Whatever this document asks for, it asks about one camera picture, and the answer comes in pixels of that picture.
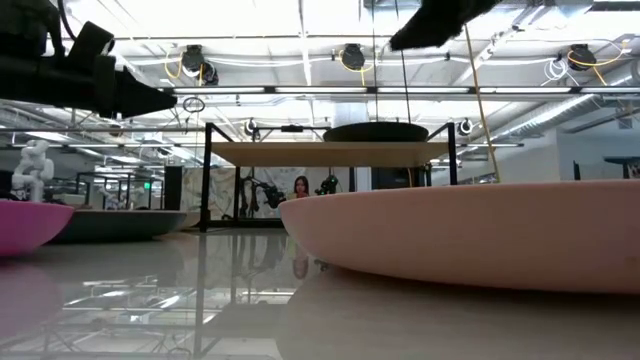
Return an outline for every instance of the pink bowl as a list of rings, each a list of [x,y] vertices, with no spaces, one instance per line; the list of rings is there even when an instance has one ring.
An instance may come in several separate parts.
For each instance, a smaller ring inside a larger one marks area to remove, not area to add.
[[[0,201],[0,256],[35,250],[58,235],[71,215],[69,206]]]
[[[414,188],[292,200],[289,234],[335,265],[514,289],[640,293],[640,181]]]

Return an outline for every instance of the white robot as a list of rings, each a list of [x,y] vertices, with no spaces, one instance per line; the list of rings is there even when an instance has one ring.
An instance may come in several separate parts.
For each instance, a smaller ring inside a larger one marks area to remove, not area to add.
[[[105,197],[105,210],[120,210],[125,207],[125,204],[118,201],[118,198],[108,192],[104,187],[100,187],[98,192]]]
[[[120,199],[110,192],[107,191],[104,187],[100,187],[98,192],[105,197],[105,210],[122,210],[127,207],[126,202],[126,194],[121,194]],[[144,189],[138,188],[131,191],[130,201],[129,201],[129,209],[135,209],[135,204],[138,202],[137,199],[144,194]]]
[[[44,140],[31,140],[22,149],[22,159],[14,170],[11,178],[13,194],[25,200],[27,188],[29,188],[32,202],[41,203],[44,193],[44,182],[53,179],[54,165],[51,159],[47,159],[45,153],[49,149],[49,143]],[[33,168],[29,175],[25,171]]]

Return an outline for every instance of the glossy floor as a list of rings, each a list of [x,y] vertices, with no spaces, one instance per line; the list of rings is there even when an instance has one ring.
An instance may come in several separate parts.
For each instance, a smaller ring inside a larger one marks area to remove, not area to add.
[[[356,274],[276,230],[48,246],[0,270],[2,359],[640,359],[637,297]]]

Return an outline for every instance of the woman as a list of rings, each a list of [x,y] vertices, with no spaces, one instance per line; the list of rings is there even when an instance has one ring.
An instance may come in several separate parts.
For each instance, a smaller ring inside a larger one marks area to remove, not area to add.
[[[306,176],[298,176],[294,184],[294,199],[309,197],[309,180]]]

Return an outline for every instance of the shelf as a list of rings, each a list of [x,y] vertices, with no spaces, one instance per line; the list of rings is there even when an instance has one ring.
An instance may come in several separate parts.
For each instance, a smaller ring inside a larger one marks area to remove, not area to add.
[[[447,153],[436,143],[212,143],[211,151],[239,167],[419,167]]]

